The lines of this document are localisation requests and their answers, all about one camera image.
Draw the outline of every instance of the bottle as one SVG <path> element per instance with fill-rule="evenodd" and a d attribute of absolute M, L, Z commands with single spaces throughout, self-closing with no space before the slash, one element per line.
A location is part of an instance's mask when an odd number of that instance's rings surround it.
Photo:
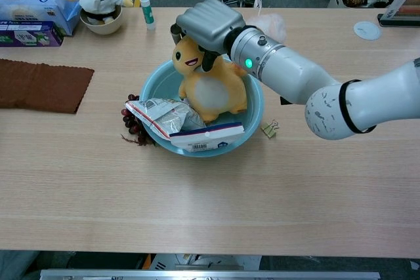
<path fill-rule="evenodd" d="M 147 30 L 154 30 L 156 25 L 155 25 L 155 19 L 152 13 L 152 8 L 150 6 L 150 0 L 140 0 L 140 4 L 142 6 Z"/>

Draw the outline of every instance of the plush toy face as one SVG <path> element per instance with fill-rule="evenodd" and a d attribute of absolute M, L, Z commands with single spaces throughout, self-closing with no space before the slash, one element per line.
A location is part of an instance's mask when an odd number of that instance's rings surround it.
<path fill-rule="evenodd" d="M 184 36 L 176 45 L 172 61 L 175 69 L 183 74 L 192 73 L 203 63 L 204 52 L 190 37 Z"/>

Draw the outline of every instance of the yellow plush toy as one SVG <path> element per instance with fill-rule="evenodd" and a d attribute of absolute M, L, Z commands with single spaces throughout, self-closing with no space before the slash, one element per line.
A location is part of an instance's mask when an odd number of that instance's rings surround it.
<path fill-rule="evenodd" d="M 203 56 L 198 44 L 188 36 L 176 45 L 173 65 L 184 76 L 179 97 L 187 98 L 205 122 L 214 121 L 226 111 L 233 114 L 245 111 L 247 95 L 241 77 L 247 72 L 232 62 L 226 62 L 222 56 L 216 58 L 210 71 L 196 71 Z"/>

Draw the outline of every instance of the green indicator light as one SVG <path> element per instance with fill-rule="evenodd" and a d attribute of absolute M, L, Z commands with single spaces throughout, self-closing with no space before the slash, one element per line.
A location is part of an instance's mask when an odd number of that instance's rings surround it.
<path fill-rule="evenodd" d="M 247 66 L 247 68 L 252 68 L 252 60 L 250 60 L 249 58 L 245 61 L 245 66 Z"/>

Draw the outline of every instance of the brown towel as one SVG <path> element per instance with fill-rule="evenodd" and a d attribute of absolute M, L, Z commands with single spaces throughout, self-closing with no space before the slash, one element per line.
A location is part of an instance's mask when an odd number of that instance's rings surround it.
<path fill-rule="evenodd" d="M 75 113 L 93 72 L 0 59 L 0 108 Z"/>

